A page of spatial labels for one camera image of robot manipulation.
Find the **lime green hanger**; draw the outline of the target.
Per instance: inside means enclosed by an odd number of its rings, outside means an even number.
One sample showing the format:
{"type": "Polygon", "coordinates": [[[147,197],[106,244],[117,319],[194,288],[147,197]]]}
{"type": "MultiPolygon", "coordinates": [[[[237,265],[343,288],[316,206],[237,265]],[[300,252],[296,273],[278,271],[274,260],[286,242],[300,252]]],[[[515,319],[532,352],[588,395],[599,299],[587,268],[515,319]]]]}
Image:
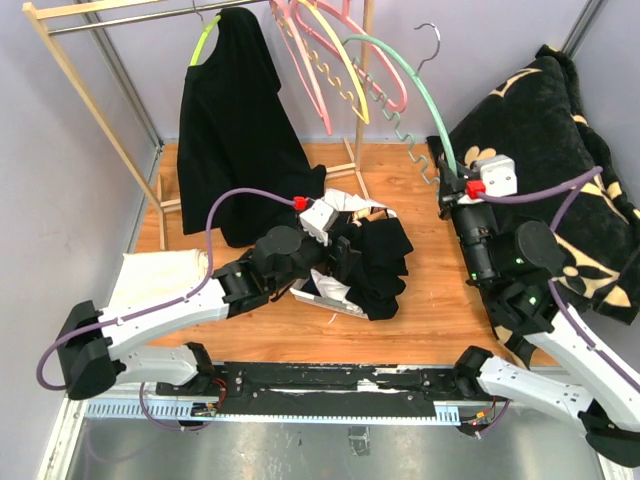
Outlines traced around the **lime green hanger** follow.
{"type": "Polygon", "coordinates": [[[194,13],[200,18],[202,24],[202,33],[199,37],[198,42],[196,43],[193,54],[191,56],[191,60],[189,63],[190,67],[196,66],[198,64],[208,38],[221,20],[221,15],[216,14],[210,22],[206,23],[203,14],[198,11],[195,2],[192,2],[192,7],[194,13]]]}

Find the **white t shirt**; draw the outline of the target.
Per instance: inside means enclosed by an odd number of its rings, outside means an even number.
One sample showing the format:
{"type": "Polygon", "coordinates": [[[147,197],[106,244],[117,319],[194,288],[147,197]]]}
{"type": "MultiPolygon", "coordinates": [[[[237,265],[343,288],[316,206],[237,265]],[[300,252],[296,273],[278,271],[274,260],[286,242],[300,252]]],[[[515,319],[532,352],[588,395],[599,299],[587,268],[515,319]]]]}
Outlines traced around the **white t shirt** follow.
{"type": "Polygon", "coordinates": [[[370,321],[399,310],[413,251],[397,213],[372,199],[329,188],[321,213],[335,216],[326,229],[329,257],[294,285],[296,299],[370,321]]]}

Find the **yellow hanger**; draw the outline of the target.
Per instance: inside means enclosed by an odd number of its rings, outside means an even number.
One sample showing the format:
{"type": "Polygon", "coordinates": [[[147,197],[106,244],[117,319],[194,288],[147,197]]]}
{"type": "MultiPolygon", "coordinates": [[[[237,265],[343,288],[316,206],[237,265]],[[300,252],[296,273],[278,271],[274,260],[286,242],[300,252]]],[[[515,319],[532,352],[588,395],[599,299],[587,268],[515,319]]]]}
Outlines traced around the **yellow hanger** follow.
{"type": "Polygon", "coordinates": [[[319,46],[323,46],[337,61],[342,63],[349,78],[348,83],[352,85],[352,88],[344,88],[340,76],[334,75],[331,72],[330,66],[320,60],[319,52],[306,46],[312,64],[326,77],[329,85],[338,92],[339,96],[345,102],[349,103],[356,117],[365,124],[369,124],[370,113],[360,70],[352,63],[343,41],[324,16],[324,14],[327,13],[330,17],[338,20],[344,27],[350,29],[352,33],[361,34],[363,30],[352,20],[350,15],[351,2],[342,1],[341,7],[338,8],[330,1],[292,1],[291,10],[298,27],[319,46]],[[316,31],[302,19],[300,8],[306,9],[315,19],[320,27],[320,32],[316,31]]]}

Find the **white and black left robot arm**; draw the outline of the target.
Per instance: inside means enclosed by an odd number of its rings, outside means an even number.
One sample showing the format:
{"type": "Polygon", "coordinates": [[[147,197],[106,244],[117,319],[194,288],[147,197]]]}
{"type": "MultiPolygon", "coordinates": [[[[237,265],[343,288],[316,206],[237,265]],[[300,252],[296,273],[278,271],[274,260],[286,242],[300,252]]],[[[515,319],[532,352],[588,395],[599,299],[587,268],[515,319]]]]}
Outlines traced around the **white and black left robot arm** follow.
{"type": "Polygon", "coordinates": [[[174,299],[120,310],[78,303],[56,340],[63,389],[70,399],[85,400],[118,384],[160,382],[203,395],[215,374],[206,349],[194,342],[163,349],[150,341],[258,309],[319,266],[343,281],[361,257],[343,236],[322,242],[300,229],[279,226],[238,260],[215,270],[203,286],[174,299]]]}

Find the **pink hanger with metal hook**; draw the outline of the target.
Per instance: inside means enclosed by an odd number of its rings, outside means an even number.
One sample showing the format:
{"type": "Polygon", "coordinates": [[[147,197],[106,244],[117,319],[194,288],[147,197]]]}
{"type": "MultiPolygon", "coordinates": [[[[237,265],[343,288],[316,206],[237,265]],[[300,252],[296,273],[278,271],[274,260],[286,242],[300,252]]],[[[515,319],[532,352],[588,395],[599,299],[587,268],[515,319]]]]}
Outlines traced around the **pink hanger with metal hook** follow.
{"type": "Polygon", "coordinates": [[[326,133],[329,136],[332,136],[333,125],[331,123],[330,114],[325,104],[322,90],[316,78],[307,49],[292,18],[288,3],[281,0],[270,0],[269,5],[274,20],[278,25],[282,39],[284,40],[285,46],[294,62],[295,69],[311,104],[322,121],[326,133]]]}

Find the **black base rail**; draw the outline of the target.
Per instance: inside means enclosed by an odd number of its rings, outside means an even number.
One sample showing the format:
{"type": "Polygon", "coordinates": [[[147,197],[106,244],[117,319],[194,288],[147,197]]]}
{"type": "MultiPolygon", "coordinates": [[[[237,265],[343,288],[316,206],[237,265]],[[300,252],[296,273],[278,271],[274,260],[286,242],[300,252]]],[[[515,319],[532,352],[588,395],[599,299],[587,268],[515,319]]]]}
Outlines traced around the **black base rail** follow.
{"type": "Polygon", "coordinates": [[[489,403],[454,369],[424,365],[217,362],[209,385],[159,383],[160,396],[213,398],[224,414],[286,417],[427,417],[437,401],[489,403]]]}

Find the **wooden clothes rack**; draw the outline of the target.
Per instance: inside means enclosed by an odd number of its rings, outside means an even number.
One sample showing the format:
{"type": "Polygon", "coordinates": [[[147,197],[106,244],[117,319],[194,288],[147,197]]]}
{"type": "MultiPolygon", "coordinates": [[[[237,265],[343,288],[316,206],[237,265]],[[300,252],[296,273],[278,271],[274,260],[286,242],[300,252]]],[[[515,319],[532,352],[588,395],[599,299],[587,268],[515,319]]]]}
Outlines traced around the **wooden clothes rack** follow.
{"type": "MultiPolygon", "coordinates": [[[[150,180],[148,180],[147,177],[143,176],[141,170],[135,164],[129,153],[127,153],[121,140],[117,137],[112,125],[107,120],[106,114],[102,111],[98,102],[90,93],[89,88],[82,79],[81,75],[78,73],[77,69],[71,62],[64,49],[61,47],[59,42],[57,42],[57,40],[54,40],[54,37],[70,33],[78,33],[82,31],[102,30],[119,25],[128,25],[145,21],[177,17],[192,13],[200,14],[204,11],[221,10],[226,7],[242,6],[267,1],[219,1],[200,6],[192,3],[191,7],[185,7],[183,9],[145,14],[136,17],[127,17],[123,19],[116,19],[113,21],[110,20],[88,22],[77,27],[53,30],[49,29],[46,24],[46,21],[51,19],[65,18],[76,15],[90,17],[91,15],[96,16],[97,13],[103,11],[130,8],[133,6],[150,4],[154,2],[159,1],[96,1],[84,3],[75,2],[73,5],[57,6],[44,9],[38,9],[33,5],[33,3],[25,2],[23,3],[22,11],[32,24],[36,33],[38,33],[38,35],[40,36],[45,46],[50,51],[53,58],[60,66],[63,73],[70,81],[71,85],[74,87],[80,98],[83,100],[84,104],[87,106],[89,112],[92,114],[99,127],[109,139],[111,145],[116,150],[116,153],[129,169],[134,180],[142,189],[148,203],[150,203],[156,210],[159,228],[159,248],[160,251],[166,251],[168,250],[167,215],[180,211],[181,200],[179,198],[171,200],[163,199],[163,178],[159,173],[156,175],[156,177],[149,177],[153,180],[156,180],[156,189],[152,190],[152,186],[149,183],[150,180]]],[[[356,25],[357,28],[352,28],[350,26],[351,24],[349,24],[349,22],[352,20],[350,17],[351,1],[342,1],[340,10],[336,10],[334,6],[332,6],[330,3],[327,3],[327,1],[313,2],[322,6],[322,9],[330,13],[332,16],[334,16],[334,18],[340,20],[340,22],[343,25],[347,26],[352,32],[364,32],[365,34],[372,33],[374,1],[363,1],[363,25],[353,23],[353,25],[356,25]]],[[[135,89],[131,84],[128,74],[122,66],[122,62],[120,61],[117,52],[114,50],[113,45],[111,44],[110,38],[108,37],[108,35],[106,35],[105,38],[105,42],[102,42],[102,40],[98,41],[98,47],[100,47],[100,51],[107,56],[107,63],[112,68],[112,70],[115,69],[114,75],[116,76],[116,80],[124,90],[124,93],[126,95],[129,95],[129,97],[127,98],[129,98],[131,102],[133,102],[132,108],[139,121],[143,124],[144,122],[147,122],[151,125],[150,117],[146,113],[144,106],[142,106],[142,104],[140,103],[141,100],[139,100],[138,94],[134,91],[135,89]]],[[[358,181],[362,195],[364,196],[364,198],[369,199],[370,195],[361,171],[361,153],[363,148],[365,124],[367,124],[367,121],[358,117],[356,124],[356,139],[354,145],[352,146],[347,138],[343,139],[344,147],[347,154],[349,155],[350,162],[330,167],[327,170],[327,179],[331,180],[354,176],[354,178],[356,178],[358,181]]],[[[158,136],[153,125],[148,126],[147,130],[149,130],[150,132],[149,135],[151,136],[152,143],[156,146],[156,156],[154,161],[155,163],[158,163],[158,161],[161,160],[162,155],[164,155],[164,143],[163,140],[161,140],[158,136]]]]}

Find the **black t shirt with print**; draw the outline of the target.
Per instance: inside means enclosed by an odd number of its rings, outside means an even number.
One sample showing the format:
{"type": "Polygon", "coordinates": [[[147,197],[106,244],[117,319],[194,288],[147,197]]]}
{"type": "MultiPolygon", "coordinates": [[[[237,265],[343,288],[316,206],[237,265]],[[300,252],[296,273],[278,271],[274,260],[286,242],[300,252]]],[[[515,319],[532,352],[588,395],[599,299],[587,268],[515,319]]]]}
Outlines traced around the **black t shirt with print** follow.
{"type": "Polygon", "coordinates": [[[340,212],[330,228],[330,239],[349,239],[360,251],[360,261],[345,283],[346,299],[359,306],[369,320],[388,320],[398,312],[408,274],[405,256],[413,251],[400,220],[378,210],[357,219],[353,212],[340,212]]]}

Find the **navy blue t shirt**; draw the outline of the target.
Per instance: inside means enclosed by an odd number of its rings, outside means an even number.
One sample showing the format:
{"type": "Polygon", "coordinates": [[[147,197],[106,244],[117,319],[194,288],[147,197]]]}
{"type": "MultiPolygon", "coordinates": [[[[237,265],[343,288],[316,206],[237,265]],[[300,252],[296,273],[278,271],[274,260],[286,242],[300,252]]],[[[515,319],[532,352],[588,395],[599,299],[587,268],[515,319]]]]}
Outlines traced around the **navy blue t shirt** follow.
{"type": "Polygon", "coordinates": [[[308,279],[304,285],[302,287],[300,287],[300,290],[303,292],[306,292],[310,295],[314,295],[314,296],[319,296],[320,293],[316,287],[315,282],[312,279],[308,279]]]}

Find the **white perforated plastic basket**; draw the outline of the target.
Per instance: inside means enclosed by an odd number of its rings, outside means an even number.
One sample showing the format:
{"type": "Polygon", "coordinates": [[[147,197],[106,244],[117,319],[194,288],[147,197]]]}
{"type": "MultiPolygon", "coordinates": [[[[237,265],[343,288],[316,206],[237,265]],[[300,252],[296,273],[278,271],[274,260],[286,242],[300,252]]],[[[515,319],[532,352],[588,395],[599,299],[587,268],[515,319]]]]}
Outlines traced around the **white perforated plastic basket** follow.
{"type": "Polygon", "coordinates": [[[300,290],[300,287],[308,279],[297,280],[290,288],[290,293],[297,301],[307,303],[316,307],[332,310],[336,313],[342,313],[357,318],[369,319],[368,315],[357,305],[347,300],[337,300],[332,298],[325,298],[321,294],[319,296],[310,295],[300,290]]]}

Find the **black floral plush blanket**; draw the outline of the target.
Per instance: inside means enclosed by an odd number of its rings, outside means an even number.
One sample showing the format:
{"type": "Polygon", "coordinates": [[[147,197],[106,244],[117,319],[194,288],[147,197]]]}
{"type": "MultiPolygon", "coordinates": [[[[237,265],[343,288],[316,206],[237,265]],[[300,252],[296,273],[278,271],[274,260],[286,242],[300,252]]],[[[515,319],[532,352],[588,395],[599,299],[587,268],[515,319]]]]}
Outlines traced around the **black floral plush blanket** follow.
{"type": "Polygon", "coordinates": [[[578,311],[631,324],[639,314],[639,209],[622,188],[608,145],[587,122],[573,61],[541,46],[449,136],[462,166],[500,154],[513,159],[521,194],[601,167],[556,230],[565,262],[554,284],[578,311]]]}

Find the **mint green hanger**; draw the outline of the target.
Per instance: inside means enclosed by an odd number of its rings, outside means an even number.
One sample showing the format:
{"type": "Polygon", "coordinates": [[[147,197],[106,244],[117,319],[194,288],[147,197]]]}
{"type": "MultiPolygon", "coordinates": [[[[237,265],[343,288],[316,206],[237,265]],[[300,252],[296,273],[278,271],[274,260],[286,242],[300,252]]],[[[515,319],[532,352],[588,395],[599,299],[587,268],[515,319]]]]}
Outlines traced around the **mint green hanger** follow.
{"type": "Polygon", "coordinates": [[[382,57],[390,61],[391,66],[395,68],[400,79],[402,81],[407,80],[409,90],[407,93],[406,106],[404,109],[401,109],[400,107],[391,107],[390,96],[385,91],[374,93],[375,78],[370,73],[365,73],[361,76],[362,83],[365,85],[365,92],[370,94],[374,102],[381,107],[383,115],[393,127],[393,132],[397,140],[407,147],[408,157],[414,165],[419,167],[422,180],[427,185],[435,185],[440,181],[440,170],[437,166],[437,161],[429,160],[426,154],[417,153],[415,150],[418,145],[417,135],[403,126],[403,115],[407,108],[423,107],[431,119],[432,125],[435,127],[437,136],[441,142],[445,171],[454,174],[458,172],[454,149],[444,118],[436,105],[435,99],[421,77],[422,68],[428,62],[435,60],[440,53],[442,46],[441,33],[438,26],[432,22],[423,22],[415,27],[417,31],[422,29],[432,31],[435,39],[435,47],[430,54],[427,54],[419,61],[416,67],[412,66],[409,61],[388,43],[369,34],[351,34],[342,41],[342,45],[346,46],[349,43],[357,42],[361,46],[373,47],[379,50],[382,57]]]}

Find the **folded cream cloth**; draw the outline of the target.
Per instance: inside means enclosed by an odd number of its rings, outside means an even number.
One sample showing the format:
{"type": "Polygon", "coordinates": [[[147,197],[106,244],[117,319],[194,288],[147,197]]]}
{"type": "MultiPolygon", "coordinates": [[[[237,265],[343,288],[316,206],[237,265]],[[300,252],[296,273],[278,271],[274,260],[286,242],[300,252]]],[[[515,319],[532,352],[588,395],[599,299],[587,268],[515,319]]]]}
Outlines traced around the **folded cream cloth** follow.
{"type": "Polygon", "coordinates": [[[108,306],[136,309],[184,295],[202,281],[207,268],[207,252],[200,249],[124,254],[108,306]]]}

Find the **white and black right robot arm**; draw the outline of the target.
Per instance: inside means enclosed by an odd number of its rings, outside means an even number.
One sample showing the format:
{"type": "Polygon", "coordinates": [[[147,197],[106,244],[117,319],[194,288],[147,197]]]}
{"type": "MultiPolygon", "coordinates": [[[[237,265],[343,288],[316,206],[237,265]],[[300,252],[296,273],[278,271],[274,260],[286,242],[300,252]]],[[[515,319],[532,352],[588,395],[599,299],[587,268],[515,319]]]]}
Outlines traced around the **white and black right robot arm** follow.
{"type": "Polygon", "coordinates": [[[477,288],[495,327],[522,365],[468,347],[453,367],[466,400],[481,395],[519,402],[561,421],[606,459],[639,465],[639,374],[564,302],[554,284],[562,271],[557,226],[587,172],[520,195],[514,161],[504,155],[473,168],[439,160],[439,215],[452,221],[468,284],[477,288]]]}

